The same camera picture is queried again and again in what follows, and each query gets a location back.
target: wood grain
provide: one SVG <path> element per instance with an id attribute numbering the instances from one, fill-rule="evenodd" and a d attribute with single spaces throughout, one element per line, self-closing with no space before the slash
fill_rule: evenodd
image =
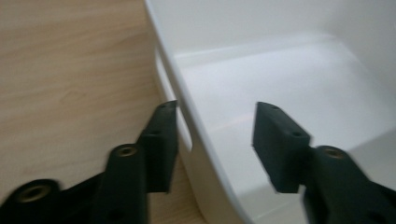
<path id="1" fill-rule="evenodd" d="M 38 178 L 69 188 L 132 143 L 160 102 L 142 0 L 0 5 L 0 198 Z M 205 223 L 177 160 L 151 223 Z"/>

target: metal screw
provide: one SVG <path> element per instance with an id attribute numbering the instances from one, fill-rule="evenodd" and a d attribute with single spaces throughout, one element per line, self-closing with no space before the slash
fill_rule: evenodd
<path id="1" fill-rule="evenodd" d="M 129 157 L 133 156 L 137 152 L 137 148 L 135 147 L 122 147 L 117 150 L 117 155 L 119 157 Z"/>
<path id="2" fill-rule="evenodd" d="M 32 186 L 28 189 L 25 189 L 18 195 L 17 202 L 19 203 L 34 202 L 44 198 L 49 193 L 50 193 L 50 186 L 47 185 Z"/>
<path id="3" fill-rule="evenodd" d="M 338 149 L 326 148 L 324 149 L 324 152 L 326 153 L 326 155 L 334 159 L 341 160 L 344 158 L 344 154 Z"/>

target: wooden surface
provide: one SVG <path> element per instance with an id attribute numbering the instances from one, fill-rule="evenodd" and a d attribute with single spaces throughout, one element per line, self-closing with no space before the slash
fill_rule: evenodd
<path id="1" fill-rule="evenodd" d="M 38 178 L 69 188 L 132 143 L 160 102 L 141 0 L 0 3 L 0 198 Z M 151 223 L 204 223 L 177 161 Z"/>

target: white container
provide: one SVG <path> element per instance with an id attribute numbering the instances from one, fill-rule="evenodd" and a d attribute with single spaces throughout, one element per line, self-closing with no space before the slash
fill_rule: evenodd
<path id="1" fill-rule="evenodd" d="M 396 189 L 396 1 L 146 0 L 180 154 L 209 223 L 305 223 L 251 147 L 258 101 Z"/>

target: wooden floor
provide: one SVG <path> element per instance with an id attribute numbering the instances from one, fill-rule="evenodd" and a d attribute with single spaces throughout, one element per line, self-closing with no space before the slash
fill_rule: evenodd
<path id="1" fill-rule="evenodd" d="M 133 143 L 160 102 L 142 0 L 0 3 L 0 198 L 38 178 L 69 188 Z M 184 168 L 151 223 L 205 223 Z"/>

